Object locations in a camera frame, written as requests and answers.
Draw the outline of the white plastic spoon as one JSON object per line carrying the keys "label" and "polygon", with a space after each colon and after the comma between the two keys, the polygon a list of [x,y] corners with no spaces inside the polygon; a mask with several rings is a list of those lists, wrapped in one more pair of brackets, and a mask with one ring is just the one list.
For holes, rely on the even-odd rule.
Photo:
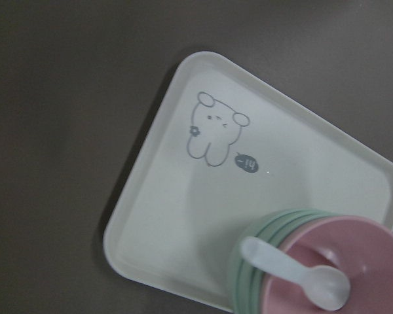
{"label": "white plastic spoon", "polygon": [[307,267],[280,249],[257,237],[245,237],[239,245],[243,259],[270,275],[299,285],[315,306],[327,310],[341,309],[350,296],[350,281],[331,266]]}

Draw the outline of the pink bowl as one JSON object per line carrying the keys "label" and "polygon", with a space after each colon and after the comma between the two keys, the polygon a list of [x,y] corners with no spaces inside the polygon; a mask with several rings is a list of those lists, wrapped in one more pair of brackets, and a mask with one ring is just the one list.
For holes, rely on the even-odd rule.
{"label": "pink bowl", "polygon": [[339,313],[393,313],[393,232],[383,225],[355,216],[319,218],[271,244],[305,266],[331,266],[348,277],[350,297]]}

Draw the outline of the green bowl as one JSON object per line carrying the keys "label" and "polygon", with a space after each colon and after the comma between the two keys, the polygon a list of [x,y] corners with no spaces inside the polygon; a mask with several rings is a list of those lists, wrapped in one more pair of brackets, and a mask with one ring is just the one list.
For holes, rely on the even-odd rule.
{"label": "green bowl", "polygon": [[237,238],[229,258],[227,288],[233,313],[259,313],[260,308],[264,273],[243,259],[240,242],[245,237],[258,237],[278,247],[298,227],[334,215],[319,209],[283,209],[251,222]]}

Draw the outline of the white rectangular tray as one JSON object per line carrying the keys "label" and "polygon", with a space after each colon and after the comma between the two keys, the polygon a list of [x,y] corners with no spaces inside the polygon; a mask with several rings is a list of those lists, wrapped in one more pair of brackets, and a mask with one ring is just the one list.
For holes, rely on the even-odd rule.
{"label": "white rectangular tray", "polygon": [[393,163],[226,57],[177,68],[103,237],[121,276],[230,311],[250,223],[285,209],[393,228]]}

